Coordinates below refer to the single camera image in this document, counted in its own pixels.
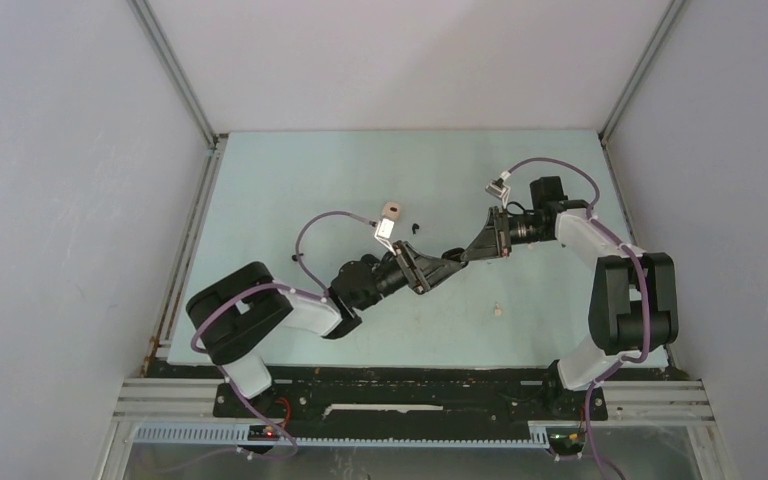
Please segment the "black charging case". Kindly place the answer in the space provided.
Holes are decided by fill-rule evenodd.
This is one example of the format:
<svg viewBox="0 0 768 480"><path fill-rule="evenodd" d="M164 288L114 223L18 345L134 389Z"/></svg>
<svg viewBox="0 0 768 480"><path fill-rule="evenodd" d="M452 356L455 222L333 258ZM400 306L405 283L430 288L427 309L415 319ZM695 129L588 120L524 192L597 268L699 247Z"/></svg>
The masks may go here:
<svg viewBox="0 0 768 480"><path fill-rule="evenodd" d="M464 253L464 249L463 248L453 248L453 249L445 251L441 255L441 257L443 259L445 259L445 260L461 262L462 261L463 253Z"/></svg>

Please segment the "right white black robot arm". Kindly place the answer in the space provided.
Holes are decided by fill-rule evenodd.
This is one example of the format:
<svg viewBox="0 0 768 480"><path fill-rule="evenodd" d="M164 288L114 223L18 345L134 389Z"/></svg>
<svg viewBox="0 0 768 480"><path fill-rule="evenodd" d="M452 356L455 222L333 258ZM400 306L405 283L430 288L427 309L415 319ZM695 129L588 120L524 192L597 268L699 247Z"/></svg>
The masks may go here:
<svg viewBox="0 0 768 480"><path fill-rule="evenodd" d="M529 188L531 208L519 214L491 208L459 259L504 258L516 245L556 241L590 269L588 333L553 363L555 382L541 392L545 411L566 418L580 407L580 391L600 385L624 365L644 363L653 350L676 340L675 264L665 253L622 241L597 219L592 203L565 194L560 177L541 177Z"/></svg>

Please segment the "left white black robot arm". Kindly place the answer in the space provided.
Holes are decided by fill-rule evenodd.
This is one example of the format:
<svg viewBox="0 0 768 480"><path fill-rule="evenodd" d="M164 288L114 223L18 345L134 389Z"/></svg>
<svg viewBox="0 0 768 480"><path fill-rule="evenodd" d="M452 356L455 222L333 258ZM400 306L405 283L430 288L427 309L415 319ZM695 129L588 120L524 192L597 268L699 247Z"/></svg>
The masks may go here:
<svg viewBox="0 0 768 480"><path fill-rule="evenodd" d="M258 346L274 330L340 339L361 324L360 312L403 288L428 293L468 263L462 248L431 257L398 241L382 257L366 254L343 264L330 285L314 293L277 281L255 261L188 300L185 312L195 328L190 347L209 356L243 409L264 416L275 406L276 390Z"/></svg>

